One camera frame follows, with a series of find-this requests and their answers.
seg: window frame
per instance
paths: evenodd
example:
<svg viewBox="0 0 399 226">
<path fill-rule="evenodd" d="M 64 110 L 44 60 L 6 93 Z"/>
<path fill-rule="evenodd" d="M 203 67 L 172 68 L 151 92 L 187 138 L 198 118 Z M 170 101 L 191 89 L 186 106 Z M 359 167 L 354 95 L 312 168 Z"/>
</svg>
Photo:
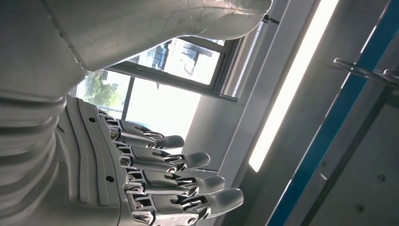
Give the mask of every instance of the window frame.
<svg viewBox="0 0 399 226">
<path fill-rule="evenodd" d="M 224 45 L 219 45 L 212 41 L 194 36 L 184 36 L 178 39 L 209 49 L 211 51 L 219 52 L 219 59 L 216 63 L 215 71 L 214 74 L 212 75 L 212 80 L 210 84 L 209 85 L 203 84 L 197 81 L 181 78 L 154 68 L 125 61 L 110 66 L 108 68 L 105 68 L 105 70 L 129 75 L 131 76 L 131 78 L 133 78 L 130 80 L 129 89 L 126 93 L 125 100 L 130 100 L 130 95 L 134 84 L 134 78 L 137 77 L 145 80 L 150 80 L 156 83 L 165 84 L 176 88 L 200 93 L 202 95 L 209 97 L 216 97 L 219 99 L 224 99 L 232 102 L 238 102 L 238 98 L 223 95 L 222 90 L 224 83 L 228 78 L 229 72 L 231 71 L 231 68 L 233 66 L 234 59 L 242 42 L 242 38 L 237 40 L 227 40 L 224 42 Z M 128 101 L 125 101 L 125 106 L 124 110 L 122 111 L 122 116 L 126 117 L 127 107 L 128 107 Z"/>
</svg>

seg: bolt hole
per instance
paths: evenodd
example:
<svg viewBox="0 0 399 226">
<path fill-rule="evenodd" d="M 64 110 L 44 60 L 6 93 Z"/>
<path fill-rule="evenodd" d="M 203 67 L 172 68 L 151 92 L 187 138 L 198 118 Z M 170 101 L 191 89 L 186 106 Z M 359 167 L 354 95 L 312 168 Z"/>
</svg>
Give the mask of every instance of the bolt hole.
<svg viewBox="0 0 399 226">
<path fill-rule="evenodd" d="M 113 177 L 111 177 L 111 176 L 106 176 L 105 179 L 106 179 L 108 182 L 111 182 L 111 183 L 115 181 L 115 179 L 114 179 Z"/>
</svg>

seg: glass pane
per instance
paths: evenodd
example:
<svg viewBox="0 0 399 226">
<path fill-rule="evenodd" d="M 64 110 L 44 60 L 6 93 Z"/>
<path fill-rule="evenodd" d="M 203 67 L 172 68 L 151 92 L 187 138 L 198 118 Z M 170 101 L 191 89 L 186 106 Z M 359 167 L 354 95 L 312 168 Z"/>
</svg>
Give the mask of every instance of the glass pane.
<svg viewBox="0 0 399 226">
<path fill-rule="evenodd" d="M 224 46 L 224 40 L 217 40 L 217 39 L 206 39 L 206 40 L 214 42 L 218 45 Z"/>
<path fill-rule="evenodd" d="M 186 139 L 200 97 L 201 94 L 135 78 L 126 120 L 166 136 Z M 180 153 L 181 148 L 172 152 Z"/>
<path fill-rule="evenodd" d="M 209 85 L 219 56 L 219 52 L 172 39 L 128 61 Z"/>
<path fill-rule="evenodd" d="M 98 70 L 89 72 L 79 83 L 76 97 L 110 112 L 111 116 L 119 116 L 128 91 L 130 76 Z"/>
</svg>

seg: wall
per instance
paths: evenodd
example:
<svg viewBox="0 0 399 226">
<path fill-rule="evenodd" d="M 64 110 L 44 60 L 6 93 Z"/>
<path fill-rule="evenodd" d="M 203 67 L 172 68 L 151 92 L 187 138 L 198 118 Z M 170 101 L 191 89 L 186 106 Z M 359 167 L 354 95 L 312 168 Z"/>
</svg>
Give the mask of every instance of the wall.
<svg viewBox="0 0 399 226">
<path fill-rule="evenodd" d="M 211 163 L 203 167 L 204 169 L 219 170 L 259 74 L 260 67 L 253 65 L 264 59 L 276 27 L 275 24 L 263 24 L 259 31 L 255 29 L 248 35 L 243 52 L 244 55 L 249 52 L 251 54 L 241 57 L 242 61 L 247 60 L 247 66 L 244 69 L 245 81 L 238 103 L 201 97 L 185 140 L 183 153 L 207 152 L 211 157 Z"/>
</svg>

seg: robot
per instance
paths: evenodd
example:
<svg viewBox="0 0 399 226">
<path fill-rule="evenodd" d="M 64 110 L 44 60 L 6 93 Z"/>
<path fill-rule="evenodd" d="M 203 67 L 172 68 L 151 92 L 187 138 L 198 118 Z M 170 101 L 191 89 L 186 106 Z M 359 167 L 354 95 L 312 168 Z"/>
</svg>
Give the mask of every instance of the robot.
<svg viewBox="0 0 399 226">
<path fill-rule="evenodd" d="M 171 38 L 229 40 L 272 0 L 4 0 L 0 3 L 0 225 L 186 226 L 243 203 L 224 179 L 178 175 L 206 153 L 67 94 L 87 71 Z"/>
</svg>

